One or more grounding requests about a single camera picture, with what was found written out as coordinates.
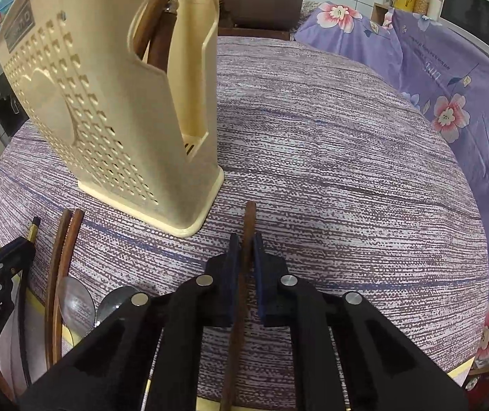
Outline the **dark brown wooden chopstick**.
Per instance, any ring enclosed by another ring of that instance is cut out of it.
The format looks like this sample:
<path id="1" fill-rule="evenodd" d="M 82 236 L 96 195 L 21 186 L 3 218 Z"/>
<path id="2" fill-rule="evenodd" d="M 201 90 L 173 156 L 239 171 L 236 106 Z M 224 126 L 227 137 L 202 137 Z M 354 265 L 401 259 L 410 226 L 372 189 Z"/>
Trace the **dark brown wooden chopstick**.
<path id="1" fill-rule="evenodd" d="M 66 238 L 73 212 L 65 209 L 60 218 L 50 257 L 47 297 L 45 302 L 45 357 L 47 369 L 62 356 L 62 316 L 57 300 L 58 282 L 62 279 L 62 267 L 66 261 Z"/>

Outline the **shiny metal spoon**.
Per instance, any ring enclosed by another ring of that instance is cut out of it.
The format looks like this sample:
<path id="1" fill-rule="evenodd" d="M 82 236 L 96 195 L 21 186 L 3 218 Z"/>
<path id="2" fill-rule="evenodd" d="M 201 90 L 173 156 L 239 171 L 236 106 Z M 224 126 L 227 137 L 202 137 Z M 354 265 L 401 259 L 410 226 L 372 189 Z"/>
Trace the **shiny metal spoon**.
<path id="1" fill-rule="evenodd" d="M 101 300 L 96 314 L 95 326 L 98 327 L 103 320 L 137 292 L 138 290 L 133 286 L 123 286 L 110 291 Z"/>

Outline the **curved dark brown chopstick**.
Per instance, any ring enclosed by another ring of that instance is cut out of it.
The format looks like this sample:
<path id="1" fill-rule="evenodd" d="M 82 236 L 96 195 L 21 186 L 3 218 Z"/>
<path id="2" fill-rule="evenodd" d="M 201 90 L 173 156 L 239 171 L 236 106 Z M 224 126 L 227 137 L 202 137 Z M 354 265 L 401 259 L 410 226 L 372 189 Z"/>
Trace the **curved dark brown chopstick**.
<path id="1" fill-rule="evenodd" d="M 236 395 L 236 381 L 239 363 L 244 344 L 244 324 L 247 316 L 248 283 L 247 276 L 251 267 L 253 239 L 256 229 L 256 203 L 249 200 L 245 205 L 243 221 L 243 242 L 240 253 L 240 272 L 238 277 L 238 302 L 236 317 L 230 332 L 230 344 L 227 365 L 224 374 L 223 388 L 219 409 L 230 410 Z"/>

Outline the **dull grey metal spoon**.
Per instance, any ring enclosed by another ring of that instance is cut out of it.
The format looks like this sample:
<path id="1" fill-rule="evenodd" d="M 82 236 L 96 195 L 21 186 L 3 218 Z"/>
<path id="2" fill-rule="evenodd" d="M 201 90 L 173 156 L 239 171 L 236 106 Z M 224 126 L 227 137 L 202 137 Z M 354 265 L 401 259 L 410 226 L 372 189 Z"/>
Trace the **dull grey metal spoon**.
<path id="1" fill-rule="evenodd" d="M 92 330 L 96 318 L 94 301 L 87 287 L 72 276 L 64 276 L 58 286 L 59 310 L 73 344 Z"/>

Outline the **reddish brown wooden chopstick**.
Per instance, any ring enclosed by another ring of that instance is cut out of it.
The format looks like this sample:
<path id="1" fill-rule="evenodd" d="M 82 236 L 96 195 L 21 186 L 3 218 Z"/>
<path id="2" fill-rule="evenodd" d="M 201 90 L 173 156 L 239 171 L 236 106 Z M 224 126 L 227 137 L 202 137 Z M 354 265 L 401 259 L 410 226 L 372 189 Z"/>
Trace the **reddish brown wooden chopstick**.
<path id="1" fill-rule="evenodd" d="M 61 260 L 59 262 L 59 268 L 57 272 L 57 283 L 55 289 L 55 308 L 53 313 L 52 330 L 52 358 L 53 363 L 56 364 L 62 358 L 62 313 L 60 312 L 60 306 L 62 297 L 62 279 L 69 275 L 69 269 L 74 254 L 75 244 L 80 231 L 80 227 L 84 218 L 85 212 L 80 209 L 76 209 L 70 218 L 66 235 L 62 246 Z"/>

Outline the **purple striped tablecloth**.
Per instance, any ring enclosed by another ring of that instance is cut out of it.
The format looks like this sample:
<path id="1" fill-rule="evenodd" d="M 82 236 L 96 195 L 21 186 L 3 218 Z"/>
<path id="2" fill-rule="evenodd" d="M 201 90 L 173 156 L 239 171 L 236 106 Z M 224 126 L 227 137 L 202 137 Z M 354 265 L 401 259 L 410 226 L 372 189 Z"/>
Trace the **purple striped tablecloth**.
<path id="1" fill-rule="evenodd" d="M 255 234 L 291 274 L 359 292 L 447 374 L 473 354 L 488 288 L 475 198 L 445 140 L 373 71 L 296 42 L 217 41 L 217 161 L 203 225 L 176 237 L 83 191 L 29 118 L 0 158 L 0 247 L 36 245 L 45 293 L 59 215 L 77 207 L 73 272 L 97 295 L 135 284 L 143 301 L 201 275 L 232 235 L 240 256 L 251 200 Z M 254 256 L 253 240 L 236 403 L 299 410 L 290 330 L 261 323 Z M 232 326 L 204 328 L 196 404 L 220 400 Z"/>

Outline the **beige plastic utensil holder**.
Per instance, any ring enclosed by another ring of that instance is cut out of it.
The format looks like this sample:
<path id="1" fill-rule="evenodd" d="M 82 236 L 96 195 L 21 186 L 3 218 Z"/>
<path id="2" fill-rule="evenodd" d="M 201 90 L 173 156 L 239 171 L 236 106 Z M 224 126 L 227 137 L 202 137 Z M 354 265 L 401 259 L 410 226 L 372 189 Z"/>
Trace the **beige plastic utensil holder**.
<path id="1" fill-rule="evenodd" d="M 176 237 L 203 225 L 217 161 L 218 0 L 14 0 L 0 65 L 90 196 Z"/>

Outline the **purple floral cloth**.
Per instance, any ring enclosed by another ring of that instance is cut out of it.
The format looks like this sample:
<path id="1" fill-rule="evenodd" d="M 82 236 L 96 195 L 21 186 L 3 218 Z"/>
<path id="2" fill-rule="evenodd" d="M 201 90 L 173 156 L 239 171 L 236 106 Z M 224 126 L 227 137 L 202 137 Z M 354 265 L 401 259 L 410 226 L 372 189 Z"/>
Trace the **purple floral cloth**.
<path id="1" fill-rule="evenodd" d="M 427 16 L 389 9 L 376 23 L 331 2 L 314 9 L 294 38 L 372 68 L 449 143 L 482 217 L 489 264 L 489 57 Z M 489 293 L 476 356 L 489 360 Z"/>

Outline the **brown rice cooker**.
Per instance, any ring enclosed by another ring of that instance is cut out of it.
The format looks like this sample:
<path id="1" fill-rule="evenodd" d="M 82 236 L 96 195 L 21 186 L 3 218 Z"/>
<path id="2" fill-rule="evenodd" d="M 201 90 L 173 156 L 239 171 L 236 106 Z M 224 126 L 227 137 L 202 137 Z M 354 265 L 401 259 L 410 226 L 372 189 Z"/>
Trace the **brown rice cooker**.
<path id="1" fill-rule="evenodd" d="M 237 27 L 291 31 L 301 16 L 304 0 L 224 0 L 224 9 Z"/>

